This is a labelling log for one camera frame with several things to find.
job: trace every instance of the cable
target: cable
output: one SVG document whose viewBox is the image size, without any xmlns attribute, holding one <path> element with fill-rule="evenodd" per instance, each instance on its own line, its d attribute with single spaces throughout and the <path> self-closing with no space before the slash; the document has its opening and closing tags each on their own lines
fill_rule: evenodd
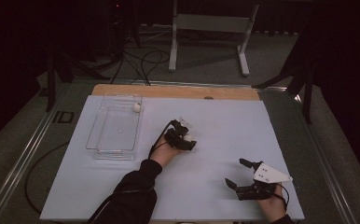
<svg viewBox="0 0 360 224">
<path fill-rule="evenodd" d="M 167 30 L 167 31 L 159 31 L 159 32 L 140 32 L 139 34 L 154 34 L 154 33 L 158 33 L 157 35 L 153 35 L 151 37 L 149 37 L 148 39 L 145 39 L 145 40 L 141 40 L 140 42 L 147 42 L 149 40 L 152 40 L 158 36 L 161 36 L 161 35 L 165 35 L 165 34 L 168 34 L 172 31 L 172 29 L 170 30 Z"/>
<path fill-rule="evenodd" d="M 51 154 L 52 152 L 58 150 L 59 148 L 61 147 L 64 147 L 66 145 L 69 144 L 69 141 L 68 142 L 65 142 L 61 145 L 59 145 L 58 147 L 55 147 L 53 148 L 52 150 L 50 150 L 49 152 L 47 152 L 46 154 L 44 154 L 42 157 L 40 157 L 40 159 L 38 159 L 33 165 L 32 165 L 32 168 L 31 170 L 28 172 L 26 178 L 25 178 L 25 185 L 23 186 L 23 192 L 25 193 L 25 198 L 26 198 L 26 201 L 28 202 L 28 204 L 32 207 L 33 210 L 36 211 L 37 214 L 41 214 L 41 210 L 38 209 L 33 203 L 32 203 L 32 200 L 30 199 L 29 197 L 29 193 L 28 193 L 28 185 L 29 185 L 29 178 L 30 178 L 30 175 L 32 173 L 32 171 L 35 169 L 35 167 L 37 166 L 38 163 L 40 163 L 43 159 L 45 159 L 49 154 Z"/>
<path fill-rule="evenodd" d="M 165 144 L 167 144 L 167 143 L 168 143 L 168 142 L 164 142 L 164 143 L 162 143 L 162 144 L 159 144 L 158 146 L 154 147 L 154 150 L 157 149 L 157 148 L 159 148 L 159 147 L 162 147 L 163 145 L 165 145 Z"/>
<path fill-rule="evenodd" d="M 169 61 L 169 53 L 166 52 L 166 51 L 163 51 L 163 50 L 160 50 L 160 49 L 157 49 L 157 48 L 152 48 L 153 50 L 152 51 L 149 51 L 148 53 L 146 53 L 142 58 L 138 57 L 138 56 L 135 56 L 127 51 L 124 50 L 124 54 L 127 54 L 127 55 L 130 55 L 132 56 L 133 58 L 136 58 L 136 59 L 139 59 L 140 60 L 140 66 L 141 66 L 141 69 L 142 69 L 142 72 L 139 72 L 139 70 L 137 69 L 137 65 L 132 65 L 131 64 L 131 61 L 128 61 L 127 63 L 130 64 L 131 67 L 133 67 L 133 69 L 136 71 L 136 73 L 138 74 L 138 77 L 136 79 L 134 79 L 130 85 L 136 81 L 139 77 L 144 81 L 144 83 L 147 85 L 147 86 L 151 86 L 151 83 L 150 81 L 148 80 L 148 76 L 151 74 L 151 72 L 158 67 L 159 64 L 161 63 L 166 63 Z M 149 56 L 150 54 L 152 53 L 156 53 L 158 52 L 160 57 L 159 57 L 159 60 L 157 62 L 152 62 L 152 61 L 149 61 L 146 59 L 147 56 Z M 167 58 L 165 60 L 162 60 L 163 58 L 163 54 L 167 55 Z M 145 71 L 145 63 L 153 63 L 154 66 L 148 71 L 146 72 Z"/>
<path fill-rule="evenodd" d="M 118 73 L 119 73 L 119 69 L 121 69 L 121 66 L 122 66 L 122 63 L 124 62 L 124 55 L 121 54 L 121 61 L 119 63 L 119 66 L 118 66 L 118 69 L 117 69 L 117 72 L 113 75 L 113 77 L 111 78 L 110 80 L 110 84 L 113 84 L 114 82 L 114 79 L 116 79 L 116 77 L 118 76 Z"/>
<path fill-rule="evenodd" d="M 163 129 L 163 131 L 160 133 L 159 137 L 157 138 L 157 141 L 154 143 L 154 145 L 151 147 L 150 152 L 148 153 L 148 158 L 150 159 L 151 155 L 153 154 L 153 152 L 155 151 L 155 149 L 157 149 L 158 147 L 162 146 L 163 144 L 159 145 L 156 147 L 158 141 L 160 140 L 160 138 L 165 134 L 166 130 L 169 128 L 169 126 L 172 124 L 172 121 L 169 121 L 169 123 L 165 126 L 165 128 Z"/>
<path fill-rule="evenodd" d="M 285 193 L 287 194 L 287 202 L 285 201 L 284 197 L 279 196 L 279 195 L 277 195 L 277 194 L 275 194 L 275 193 L 273 193 L 273 195 L 274 195 L 275 197 L 278 197 L 278 198 L 282 199 L 282 201 L 283 201 L 283 203 L 284 203 L 284 210 L 287 211 L 287 206 L 288 206 L 288 203 L 290 202 L 290 194 L 288 193 L 287 189 L 286 189 L 283 185 L 278 184 L 278 183 L 276 183 L 276 185 L 280 186 L 282 189 L 285 190 Z"/>
</svg>

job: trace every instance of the black cord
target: black cord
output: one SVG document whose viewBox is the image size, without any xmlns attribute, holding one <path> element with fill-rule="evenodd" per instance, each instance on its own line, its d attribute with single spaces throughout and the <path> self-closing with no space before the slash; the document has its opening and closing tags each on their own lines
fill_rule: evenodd
<svg viewBox="0 0 360 224">
<path fill-rule="evenodd" d="M 133 67 L 133 69 L 134 69 L 134 70 L 136 71 L 136 73 L 138 74 L 138 77 L 140 77 L 147 86 L 151 86 L 151 83 L 150 83 L 150 81 L 148 80 L 148 76 L 151 74 L 151 72 L 152 72 L 155 68 L 157 68 L 159 64 L 168 62 L 168 61 L 169 61 L 169 58 L 170 58 L 168 52 L 163 51 L 163 50 L 160 50 L 160 49 L 157 49 L 157 48 L 152 48 L 152 49 L 154 49 L 154 50 L 149 51 L 149 52 L 146 53 L 142 58 L 140 58 L 140 57 L 138 57 L 138 56 L 135 56 L 135 55 L 133 55 L 133 54 L 127 52 L 127 51 L 124 51 L 124 54 L 130 55 L 130 56 L 132 56 L 133 58 L 136 58 L 136 59 L 139 59 L 139 60 L 140 60 L 140 65 L 141 65 L 142 72 L 139 72 L 139 70 L 137 70 L 137 66 L 133 66 L 133 65 L 131 65 L 131 66 Z M 148 55 L 150 55 L 150 54 L 152 54 L 152 53 L 156 53 L 156 52 L 158 52 L 158 53 L 160 54 L 160 58 L 159 58 L 159 60 L 158 60 L 157 62 L 152 62 L 152 61 L 149 61 L 149 60 L 146 59 L 146 57 L 147 57 Z M 163 54 L 167 55 L 167 58 L 166 58 L 165 60 L 162 60 Z M 145 63 L 153 63 L 154 66 L 153 66 L 148 72 L 146 72 L 146 71 L 145 71 L 145 66 L 144 66 Z"/>
<path fill-rule="evenodd" d="M 116 79 L 116 77 L 118 76 L 118 73 L 119 73 L 119 69 L 121 69 L 121 66 L 122 66 L 122 63 L 124 62 L 124 55 L 121 54 L 121 59 L 120 59 L 120 63 L 119 63 L 119 66 L 118 66 L 118 69 L 117 69 L 117 72 L 113 75 L 113 77 L 111 78 L 110 80 L 110 84 L 113 84 L 114 82 L 114 79 Z"/>
<path fill-rule="evenodd" d="M 277 194 L 275 194 L 275 193 L 273 193 L 273 195 L 274 195 L 275 197 L 278 197 L 278 198 L 282 199 L 282 201 L 283 201 L 283 203 L 284 203 L 284 210 L 287 211 L 287 206 L 288 206 L 288 203 L 290 202 L 290 194 L 288 193 L 287 189 L 286 189 L 283 185 L 278 184 L 278 183 L 276 183 L 276 185 L 280 186 L 282 189 L 285 190 L 285 193 L 287 194 L 287 201 L 286 201 L 286 200 L 284 199 L 284 197 L 282 197 L 282 196 L 279 196 L 279 195 L 277 195 Z"/>
<path fill-rule="evenodd" d="M 98 65 L 90 66 L 90 69 L 97 70 L 97 71 L 104 71 L 109 69 L 110 67 L 114 66 L 118 61 L 120 61 L 122 58 L 122 52 L 120 54 L 111 55 L 110 56 L 110 62 L 108 63 L 101 63 Z"/>
<path fill-rule="evenodd" d="M 154 147 L 154 150 L 157 149 L 157 148 L 159 148 L 159 147 L 162 147 L 163 145 L 165 145 L 165 144 L 167 144 L 167 143 L 168 143 L 168 142 L 164 142 L 164 143 L 162 143 L 162 144 L 159 144 L 158 146 Z"/>
<path fill-rule="evenodd" d="M 169 121 L 169 123 L 165 126 L 165 128 L 163 129 L 162 133 L 160 133 L 159 137 L 157 138 L 157 141 L 154 143 L 154 145 L 151 147 L 150 152 L 148 153 L 148 158 L 150 159 L 151 155 L 153 154 L 153 152 L 155 151 L 155 149 L 157 149 L 158 147 L 162 146 L 163 144 L 159 145 L 156 147 L 158 141 L 160 140 L 160 138 L 165 134 L 166 130 L 168 129 L 168 127 L 172 124 L 172 121 Z"/>
<path fill-rule="evenodd" d="M 25 185 L 23 186 L 23 192 L 25 193 L 26 201 L 27 201 L 28 204 L 32 207 L 32 209 L 36 211 L 37 214 L 41 214 L 41 210 L 38 209 L 38 208 L 32 203 L 32 200 L 30 199 L 29 193 L 28 193 L 28 185 L 29 185 L 30 175 L 31 175 L 32 171 L 35 169 L 35 167 L 37 166 L 37 164 L 40 163 L 44 158 L 46 158 L 46 157 L 47 157 L 49 154 L 51 154 L 52 152 L 58 150 L 58 149 L 61 148 L 61 147 L 66 146 L 66 145 L 68 145 L 68 144 L 69 144 L 69 142 L 65 142 L 65 143 L 59 145 L 58 147 L 53 148 L 52 150 L 50 150 L 50 151 L 47 152 L 46 154 L 44 154 L 42 157 L 40 157 L 40 159 L 38 159 L 38 160 L 32 165 L 31 170 L 30 170 L 30 171 L 28 172 L 28 174 L 26 175 Z"/>
</svg>

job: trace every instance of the metal frame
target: metal frame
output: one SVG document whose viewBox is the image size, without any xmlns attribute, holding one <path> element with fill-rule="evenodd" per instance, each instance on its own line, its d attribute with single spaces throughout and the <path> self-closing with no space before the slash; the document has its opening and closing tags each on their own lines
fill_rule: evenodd
<svg viewBox="0 0 360 224">
<path fill-rule="evenodd" d="M 249 18 L 189 15 L 177 13 L 177 0 L 173 0 L 172 48 L 169 60 L 169 71 L 174 72 L 176 70 L 178 47 L 177 30 L 188 29 L 203 31 L 221 31 L 244 33 L 244 40 L 242 44 L 238 46 L 238 57 L 241 64 L 242 75 L 248 77 L 250 75 L 250 71 L 244 52 L 253 29 L 258 7 L 259 5 L 253 6 L 253 10 Z"/>
<path fill-rule="evenodd" d="M 298 113 L 299 119 L 304 119 L 302 114 L 302 103 L 297 95 L 296 100 L 294 101 L 294 107 Z M 314 149 L 312 152 L 316 158 L 316 161 L 319 165 L 320 170 L 322 171 L 323 178 L 325 179 L 326 185 L 331 193 L 332 199 L 337 206 L 339 211 L 339 215 L 342 218 L 343 223 L 349 224 L 357 224 L 356 218 L 353 214 L 352 208 L 349 206 L 346 197 L 344 195 L 343 189 L 340 186 L 339 181 L 336 178 L 333 170 L 331 169 L 330 162 L 328 161 L 325 153 L 317 140 L 317 135 L 312 125 L 307 122 L 301 122 L 303 124 L 303 128 L 305 132 L 311 139 L 312 148 Z"/>
<path fill-rule="evenodd" d="M 53 105 L 52 109 L 45 114 L 41 119 L 39 125 L 37 126 L 33 136 L 29 140 L 27 146 L 17 159 L 15 165 L 9 171 L 5 181 L 3 182 L 2 187 L 0 188 L 0 215 L 5 209 L 9 199 L 12 196 L 15 188 L 18 186 L 26 168 L 28 167 L 30 161 L 32 160 L 33 155 L 37 151 L 38 146 L 40 145 L 41 140 L 43 139 L 46 131 L 54 117 L 55 108 L 57 108 L 62 97 L 65 95 L 66 91 L 70 88 L 70 84 L 63 84 L 60 88 L 57 99 L 58 101 Z"/>
</svg>

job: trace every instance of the clear plastic container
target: clear plastic container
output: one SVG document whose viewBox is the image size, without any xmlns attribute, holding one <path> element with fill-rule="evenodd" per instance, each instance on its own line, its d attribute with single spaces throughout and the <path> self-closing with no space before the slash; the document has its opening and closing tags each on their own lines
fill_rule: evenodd
<svg viewBox="0 0 360 224">
<path fill-rule="evenodd" d="M 134 160 L 139 119 L 140 95 L 107 94 L 90 132 L 87 149 L 95 159 Z"/>
</svg>

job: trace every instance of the black jacket sleeve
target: black jacket sleeve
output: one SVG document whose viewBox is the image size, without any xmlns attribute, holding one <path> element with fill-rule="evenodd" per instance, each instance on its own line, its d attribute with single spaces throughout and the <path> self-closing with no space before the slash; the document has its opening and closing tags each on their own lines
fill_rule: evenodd
<svg viewBox="0 0 360 224">
<path fill-rule="evenodd" d="M 285 215 L 282 218 L 272 222 L 271 224 L 294 224 L 289 215 Z"/>
<path fill-rule="evenodd" d="M 155 179 L 161 172 L 162 167 L 156 161 L 142 161 L 138 171 L 124 175 L 89 223 L 147 224 L 157 201 Z"/>
</svg>

